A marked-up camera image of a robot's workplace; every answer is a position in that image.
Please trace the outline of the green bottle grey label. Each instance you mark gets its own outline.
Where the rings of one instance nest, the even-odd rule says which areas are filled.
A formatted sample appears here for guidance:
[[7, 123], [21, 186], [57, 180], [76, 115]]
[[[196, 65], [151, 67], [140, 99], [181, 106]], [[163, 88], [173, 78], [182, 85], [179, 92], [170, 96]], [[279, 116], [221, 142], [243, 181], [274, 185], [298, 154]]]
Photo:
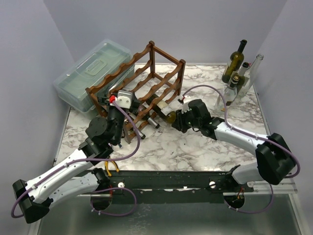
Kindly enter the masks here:
[[[144, 110], [146, 110], [146, 107], [144, 105], [140, 105], [138, 108], [138, 112]], [[150, 112], [148, 112], [142, 119], [149, 122], [155, 129], [158, 129], [160, 127], [160, 125], [151, 117]]]

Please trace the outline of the green bottle cream label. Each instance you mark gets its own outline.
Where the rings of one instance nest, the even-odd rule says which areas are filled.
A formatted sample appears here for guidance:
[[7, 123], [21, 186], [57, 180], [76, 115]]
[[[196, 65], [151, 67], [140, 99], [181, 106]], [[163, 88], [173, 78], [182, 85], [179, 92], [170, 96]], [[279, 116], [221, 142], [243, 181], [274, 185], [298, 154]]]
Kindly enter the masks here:
[[172, 124], [176, 120], [176, 112], [161, 99], [152, 108], [166, 123]]

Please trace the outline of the clear square glass bottle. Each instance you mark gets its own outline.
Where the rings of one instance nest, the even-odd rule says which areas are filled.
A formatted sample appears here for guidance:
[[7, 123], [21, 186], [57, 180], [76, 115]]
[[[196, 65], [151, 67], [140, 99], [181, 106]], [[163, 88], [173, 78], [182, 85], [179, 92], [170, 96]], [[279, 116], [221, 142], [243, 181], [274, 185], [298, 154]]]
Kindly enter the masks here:
[[232, 102], [235, 100], [237, 96], [237, 84], [239, 82], [240, 78], [239, 76], [235, 75], [230, 83], [226, 86], [224, 91], [222, 92], [223, 98], [225, 100], [226, 108], [224, 107], [223, 99], [219, 96], [216, 103], [215, 103], [215, 110], [218, 112], [224, 112], [225, 109], [227, 109]]

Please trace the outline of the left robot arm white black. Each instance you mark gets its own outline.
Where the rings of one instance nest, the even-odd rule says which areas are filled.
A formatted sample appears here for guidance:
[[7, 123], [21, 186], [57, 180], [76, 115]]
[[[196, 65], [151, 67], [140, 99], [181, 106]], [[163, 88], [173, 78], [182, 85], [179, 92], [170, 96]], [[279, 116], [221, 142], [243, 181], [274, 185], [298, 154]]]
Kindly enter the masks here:
[[109, 106], [107, 117], [95, 117], [86, 129], [87, 138], [66, 159], [31, 180], [13, 183], [16, 201], [12, 218], [23, 217], [31, 224], [48, 214], [57, 202], [85, 192], [104, 193], [109, 186], [102, 170], [93, 170], [82, 181], [73, 178], [99, 162], [116, 162], [111, 159], [113, 146], [119, 145], [124, 120], [136, 110], [140, 101], [133, 92], [120, 90], [105, 99]]

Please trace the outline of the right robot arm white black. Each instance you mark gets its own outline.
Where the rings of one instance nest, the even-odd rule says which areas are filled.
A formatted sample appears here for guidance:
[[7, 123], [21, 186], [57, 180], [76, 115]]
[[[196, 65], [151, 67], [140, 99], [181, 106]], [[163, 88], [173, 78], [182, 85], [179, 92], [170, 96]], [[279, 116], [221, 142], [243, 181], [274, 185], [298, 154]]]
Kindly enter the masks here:
[[176, 120], [172, 127], [182, 133], [192, 128], [205, 137], [233, 144], [256, 157], [256, 162], [233, 167], [228, 172], [225, 187], [231, 192], [251, 181], [278, 185], [296, 166], [281, 135], [257, 135], [230, 126], [225, 119], [212, 117], [201, 99], [187, 101], [181, 109], [176, 110]]

